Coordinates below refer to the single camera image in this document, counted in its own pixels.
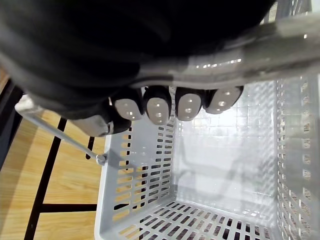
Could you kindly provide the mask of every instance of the slotted plastic wall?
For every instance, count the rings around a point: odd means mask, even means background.
[[[316,75],[246,85],[219,115],[180,122],[172,111],[166,126],[144,117],[109,144],[96,239],[320,238]]]

